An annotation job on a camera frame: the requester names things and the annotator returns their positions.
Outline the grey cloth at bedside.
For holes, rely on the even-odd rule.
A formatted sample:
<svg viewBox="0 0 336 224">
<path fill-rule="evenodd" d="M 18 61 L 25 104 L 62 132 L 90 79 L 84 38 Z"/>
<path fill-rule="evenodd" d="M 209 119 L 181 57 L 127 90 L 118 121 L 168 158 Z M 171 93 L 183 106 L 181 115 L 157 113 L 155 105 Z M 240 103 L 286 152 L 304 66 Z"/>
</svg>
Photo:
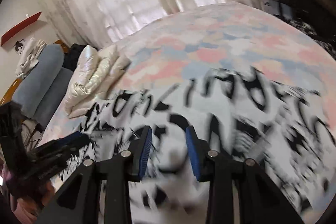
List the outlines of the grey cloth at bedside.
<svg viewBox="0 0 336 224">
<path fill-rule="evenodd" d="M 22 122 L 22 141 L 27 152 L 35 149 L 43 137 L 44 129 L 35 120 L 26 119 Z"/>
</svg>

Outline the white black graffiti print jacket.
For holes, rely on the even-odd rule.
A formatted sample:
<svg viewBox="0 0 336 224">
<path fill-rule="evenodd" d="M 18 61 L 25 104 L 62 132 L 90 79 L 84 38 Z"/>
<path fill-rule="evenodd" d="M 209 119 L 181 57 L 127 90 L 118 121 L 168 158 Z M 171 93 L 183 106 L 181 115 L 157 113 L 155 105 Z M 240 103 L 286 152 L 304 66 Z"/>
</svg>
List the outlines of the white black graffiti print jacket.
<svg viewBox="0 0 336 224">
<path fill-rule="evenodd" d="M 211 69 L 180 84 L 120 90 L 99 100 L 76 129 L 91 142 L 70 159 L 65 181 L 85 160 L 110 159 L 145 125 L 153 130 L 145 178 L 130 184 L 134 223 L 202 223 L 209 186 L 194 177 L 185 129 L 234 160 L 256 160 L 306 223 L 315 223 L 335 196 L 335 137 L 322 106 L 322 84 L 289 86 L 252 68 Z"/>
</svg>

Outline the white folded clothes on blanket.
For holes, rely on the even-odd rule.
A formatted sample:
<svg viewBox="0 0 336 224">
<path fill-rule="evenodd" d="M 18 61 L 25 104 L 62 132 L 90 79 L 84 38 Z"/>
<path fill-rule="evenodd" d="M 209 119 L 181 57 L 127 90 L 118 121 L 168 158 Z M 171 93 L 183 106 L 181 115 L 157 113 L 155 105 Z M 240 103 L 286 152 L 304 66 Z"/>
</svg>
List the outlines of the white folded clothes on blanket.
<svg viewBox="0 0 336 224">
<path fill-rule="evenodd" d="M 15 75 L 19 79 L 24 79 L 34 67 L 37 66 L 38 57 L 48 44 L 44 40 L 31 38 L 24 46 L 21 58 L 15 70 Z"/>
</svg>

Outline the pastel tie-dye bed cover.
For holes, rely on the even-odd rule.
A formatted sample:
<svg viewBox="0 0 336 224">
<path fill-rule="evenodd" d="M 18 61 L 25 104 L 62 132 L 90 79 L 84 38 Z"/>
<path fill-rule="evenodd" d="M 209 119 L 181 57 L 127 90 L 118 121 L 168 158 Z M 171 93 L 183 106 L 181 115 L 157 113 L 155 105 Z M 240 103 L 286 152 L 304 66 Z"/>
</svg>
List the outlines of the pastel tie-dye bed cover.
<svg viewBox="0 0 336 224">
<path fill-rule="evenodd" d="M 280 19 L 236 2 L 157 20 L 120 40 L 131 65 L 117 90 L 170 87 L 211 68 L 318 90 L 325 123 L 335 133 L 335 60 L 313 39 Z"/>
</svg>

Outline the black clothes pile under desk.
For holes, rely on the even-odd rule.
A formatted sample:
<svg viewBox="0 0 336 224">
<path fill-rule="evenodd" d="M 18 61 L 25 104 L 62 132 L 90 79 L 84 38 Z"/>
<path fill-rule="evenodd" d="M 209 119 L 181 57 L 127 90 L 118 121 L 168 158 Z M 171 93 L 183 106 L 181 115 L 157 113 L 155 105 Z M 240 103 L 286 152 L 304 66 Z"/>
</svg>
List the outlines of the black clothes pile under desk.
<svg viewBox="0 0 336 224">
<path fill-rule="evenodd" d="M 276 0 L 291 8 L 294 20 L 313 27 L 317 36 L 335 47 L 335 0 Z"/>
</svg>

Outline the cream puffer jacket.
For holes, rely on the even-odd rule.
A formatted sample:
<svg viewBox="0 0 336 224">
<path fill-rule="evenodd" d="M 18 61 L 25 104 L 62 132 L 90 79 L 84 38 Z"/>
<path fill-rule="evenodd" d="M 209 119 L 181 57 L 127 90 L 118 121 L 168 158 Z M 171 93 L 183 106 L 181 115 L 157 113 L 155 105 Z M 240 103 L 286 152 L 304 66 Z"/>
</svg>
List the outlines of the cream puffer jacket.
<svg viewBox="0 0 336 224">
<path fill-rule="evenodd" d="M 83 116 L 97 100 L 106 99 L 130 64 L 129 58 L 119 52 L 115 44 L 99 51 L 86 46 L 64 96 L 68 118 Z"/>
</svg>

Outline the rolled blue-grey blanket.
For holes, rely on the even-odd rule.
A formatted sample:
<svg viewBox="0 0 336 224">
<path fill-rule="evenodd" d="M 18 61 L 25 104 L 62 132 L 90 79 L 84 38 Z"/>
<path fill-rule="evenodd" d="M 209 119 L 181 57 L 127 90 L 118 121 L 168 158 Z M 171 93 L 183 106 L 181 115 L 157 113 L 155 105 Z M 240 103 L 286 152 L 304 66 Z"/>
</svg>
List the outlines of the rolled blue-grey blanket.
<svg viewBox="0 0 336 224">
<path fill-rule="evenodd" d="M 19 84 L 12 101 L 22 114 L 46 128 L 66 94 L 73 72 L 63 67 L 64 52 L 50 44 L 42 50 L 39 62 Z"/>
</svg>

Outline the black garment by bed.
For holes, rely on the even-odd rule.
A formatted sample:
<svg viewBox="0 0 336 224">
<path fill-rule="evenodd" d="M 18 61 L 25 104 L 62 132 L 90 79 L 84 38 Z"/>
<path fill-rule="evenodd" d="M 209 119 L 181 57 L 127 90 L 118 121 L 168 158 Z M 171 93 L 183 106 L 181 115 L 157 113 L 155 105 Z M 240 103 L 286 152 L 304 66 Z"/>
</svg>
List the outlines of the black garment by bed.
<svg viewBox="0 0 336 224">
<path fill-rule="evenodd" d="M 86 45 L 73 44 L 69 51 L 64 54 L 63 67 L 75 71 L 79 57 Z"/>
</svg>

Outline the red wall shelf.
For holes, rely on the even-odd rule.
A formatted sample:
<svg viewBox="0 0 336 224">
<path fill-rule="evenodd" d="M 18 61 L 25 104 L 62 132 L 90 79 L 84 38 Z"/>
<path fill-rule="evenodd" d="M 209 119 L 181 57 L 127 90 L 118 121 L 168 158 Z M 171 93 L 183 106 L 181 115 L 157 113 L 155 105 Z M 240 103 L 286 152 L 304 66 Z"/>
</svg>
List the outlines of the red wall shelf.
<svg viewBox="0 0 336 224">
<path fill-rule="evenodd" d="M 7 32 L 5 32 L 1 36 L 1 47 L 6 44 L 13 36 L 15 36 L 18 32 L 21 32 L 23 29 L 28 27 L 29 25 L 35 23 L 39 17 L 41 16 L 42 12 L 37 12 L 31 16 L 26 17 L 24 20 L 13 26 Z"/>
</svg>

